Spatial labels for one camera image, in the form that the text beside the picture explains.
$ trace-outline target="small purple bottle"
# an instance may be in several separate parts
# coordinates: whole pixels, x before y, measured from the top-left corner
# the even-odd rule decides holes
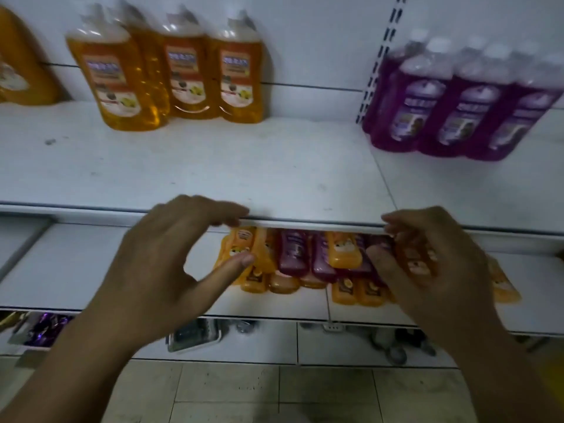
[[[405,46],[391,49],[384,55],[380,68],[378,69],[376,90],[362,122],[362,130],[367,134],[372,131],[372,128],[377,121],[378,107],[380,106],[382,96],[388,88],[391,74],[397,70],[406,59],[423,53],[428,36],[428,30],[416,28],[412,30],[409,35],[409,42]]]
[[[455,75],[429,117],[417,149],[436,157],[460,156],[466,142],[513,81],[511,49],[490,44],[483,54],[455,66]]]
[[[415,149],[425,122],[452,78],[450,43],[447,38],[432,38],[424,53],[404,61],[391,75],[378,122],[370,133],[376,148],[397,153]]]
[[[483,120],[467,143],[465,156],[485,161],[504,159],[563,92],[564,54],[553,53],[532,63]]]

